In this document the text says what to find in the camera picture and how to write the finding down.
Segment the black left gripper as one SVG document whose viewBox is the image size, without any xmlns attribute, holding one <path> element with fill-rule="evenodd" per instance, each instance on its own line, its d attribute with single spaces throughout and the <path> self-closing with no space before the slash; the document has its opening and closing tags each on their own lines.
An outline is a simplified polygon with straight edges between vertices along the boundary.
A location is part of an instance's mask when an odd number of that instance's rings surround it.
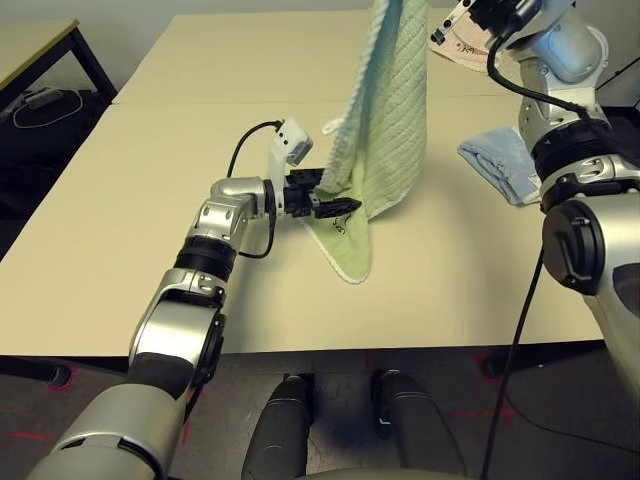
<svg viewBox="0 0 640 480">
<path fill-rule="evenodd" d="M 319 201 L 315 188 L 320 183 L 323 168 L 292 169 L 288 174 L 276 173 L 272 179 L 273 208 L 272 215 L 310 217 L 316 219 L 337 218 L 350 214 L 361 206 L 353 198 L 336 198 Z"/>
</svg>

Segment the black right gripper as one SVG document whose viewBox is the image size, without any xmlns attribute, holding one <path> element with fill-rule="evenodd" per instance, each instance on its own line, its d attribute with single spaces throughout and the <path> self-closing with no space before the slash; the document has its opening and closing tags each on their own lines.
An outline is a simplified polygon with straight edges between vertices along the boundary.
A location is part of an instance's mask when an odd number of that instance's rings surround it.
<svg viewBox="0 0 640 480">
<path fill-rule="evenodd" d="M 459 1 L 430 36 L 434 43 L 444 43 L 446 34 L 467 15 L 493 38 L 507 40 L 530 21 L 530 2 L 517 0 Z"/>
</svg>

